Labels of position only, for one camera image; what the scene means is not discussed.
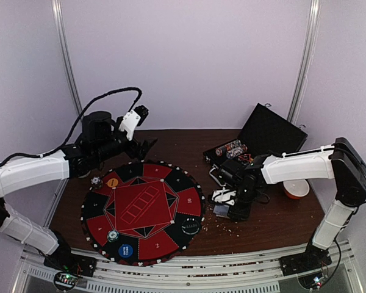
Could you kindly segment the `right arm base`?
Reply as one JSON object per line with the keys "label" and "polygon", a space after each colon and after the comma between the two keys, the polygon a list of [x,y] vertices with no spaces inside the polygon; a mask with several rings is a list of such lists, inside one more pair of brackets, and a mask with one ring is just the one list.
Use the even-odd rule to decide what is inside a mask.
{"label": "right arm base", "polygon": [[328,252],[323,254],[303,252],[283,256],[279,259],[279,263],[282,274],[289,276],[320,269],[322,265],[332,264],[332,259]]}

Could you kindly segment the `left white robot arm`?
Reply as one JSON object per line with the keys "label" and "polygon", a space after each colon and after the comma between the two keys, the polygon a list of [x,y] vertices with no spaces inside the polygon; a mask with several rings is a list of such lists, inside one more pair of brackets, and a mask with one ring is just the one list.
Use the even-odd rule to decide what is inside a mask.
{"label": "left white robot arm", "polygon": [[134,132],[147,118],[149,110],[138,106],[113,120],[109,112],[96,111],[84,117],[82,132],[74,143],[64,143],[48,154],[18,154],[0,162],[0,233],[30,245],[46,255],[62,271],[71,270],[76,262],[64,249],[64,241],[49,228],[23,216],[5,202],[5,196],[53,181],[86,177],[108,159],[126,153],[143,159],[152,143],[140,143]]}

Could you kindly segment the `blue small blind button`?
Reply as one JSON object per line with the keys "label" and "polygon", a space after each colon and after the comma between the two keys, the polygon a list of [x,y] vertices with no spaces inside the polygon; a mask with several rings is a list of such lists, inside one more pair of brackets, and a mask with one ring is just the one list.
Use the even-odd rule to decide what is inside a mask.
{"label": "blue small blind button", "polygon": [[123,244],[118,249],[118,254],[121,258],[130,258],[134,252],[134,249],[129,244]]}

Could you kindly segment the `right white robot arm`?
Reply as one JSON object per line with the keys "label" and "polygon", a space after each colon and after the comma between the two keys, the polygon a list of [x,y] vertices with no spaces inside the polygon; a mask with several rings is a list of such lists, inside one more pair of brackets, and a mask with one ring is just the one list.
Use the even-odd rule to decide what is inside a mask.
{"label": "right white robot arm", "polygon": [[268,186],[305,181],[321,207],[323,220],[309,241],[312,246],[301,255],[305,269],[314,269],[324,259],[346,221],[366,201],[366,163],[344,137],[313,150],[296,153],[266,153],[243,165],[228,160],[228,167],[216,167],[214,179],[220,185],[210,199],[229,206],[227,217],[235,222],[247,220],[254,200]]}

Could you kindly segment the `poker chip stack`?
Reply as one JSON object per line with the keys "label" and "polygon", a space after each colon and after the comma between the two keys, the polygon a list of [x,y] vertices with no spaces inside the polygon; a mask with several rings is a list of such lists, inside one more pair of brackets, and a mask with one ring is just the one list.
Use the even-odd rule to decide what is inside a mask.
{"label": "poker chip stack", "polygon": [[115,242],[118,240],[120,234],[117,230],[111,230],[107,233],[107,240],[109,242]]}
{"label": "poker chip stack", "polygon": [[102,188],[102,185],[103,185],[102,179],[98,176],[94,176],[90,180],[90,183],[91,183],[91,187],[94,188],[94,189],[100,189],[100,188]]}

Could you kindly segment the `orange big blind button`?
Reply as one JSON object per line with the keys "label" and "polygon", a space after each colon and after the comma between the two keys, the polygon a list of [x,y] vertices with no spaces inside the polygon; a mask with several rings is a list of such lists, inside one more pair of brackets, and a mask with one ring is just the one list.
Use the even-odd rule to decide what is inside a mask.
{"label": "orange big blind button", "polygon": [[119,180],[116,178],[111,178],[107,182],[107,186],[110,188],[115,188],[117,185],[119,185]]}

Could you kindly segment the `clear dealer button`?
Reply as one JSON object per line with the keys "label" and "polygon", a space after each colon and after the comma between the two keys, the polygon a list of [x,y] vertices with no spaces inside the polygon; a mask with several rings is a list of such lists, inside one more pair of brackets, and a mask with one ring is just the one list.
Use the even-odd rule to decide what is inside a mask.
{"label": "clear dealer button", "polygon": [[196,235],[201,229],[201,224],[197,219],[186,218],[181,225],[181,230],[186,235]]}

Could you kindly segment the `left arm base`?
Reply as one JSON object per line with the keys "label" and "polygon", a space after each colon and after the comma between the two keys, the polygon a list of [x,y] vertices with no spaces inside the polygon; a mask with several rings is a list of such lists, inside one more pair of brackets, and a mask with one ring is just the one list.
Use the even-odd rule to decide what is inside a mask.
{"label": "left arm base", "polygon": [[95,258],[67,251],[55,251],[52,255],[44,255],[44,259],[43,264],[47,267],[85,277],[93,276],[97,264]]}

